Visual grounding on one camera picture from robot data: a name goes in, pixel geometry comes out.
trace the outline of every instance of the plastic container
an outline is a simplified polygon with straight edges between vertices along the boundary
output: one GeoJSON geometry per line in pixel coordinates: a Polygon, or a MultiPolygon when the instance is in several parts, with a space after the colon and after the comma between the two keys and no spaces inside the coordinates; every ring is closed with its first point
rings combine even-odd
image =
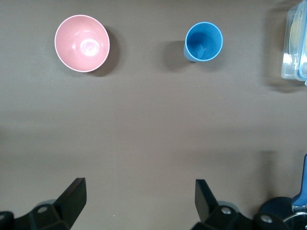
{"type": "Polygon", "coordinates": [[[307,0],[303,0],[287,15],[283,46],[282,78],[305,81],[307,85],[307,0]]]}

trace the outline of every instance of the blue cup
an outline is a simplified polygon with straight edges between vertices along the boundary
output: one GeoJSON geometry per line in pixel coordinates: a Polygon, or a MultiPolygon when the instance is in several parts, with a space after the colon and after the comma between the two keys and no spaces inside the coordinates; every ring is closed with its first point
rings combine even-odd
{"type": "Polygon", "coordinates": [[[220,29],[210,22],[193,25],[186,36],[184,56],[189,61],[210,61],[223,47],[223,35],[220,29]]]}

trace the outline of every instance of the bowl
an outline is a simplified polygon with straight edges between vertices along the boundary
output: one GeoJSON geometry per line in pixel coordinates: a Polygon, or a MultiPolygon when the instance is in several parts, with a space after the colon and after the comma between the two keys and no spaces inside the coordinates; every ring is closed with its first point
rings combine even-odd
{"type": "Polygon", "coordinates": [[[78,72],[99,68],[110,51],[106,29],[98,20],[87,15],[65,19],[57,29],[54,45],[63,64],[78,72]]]}

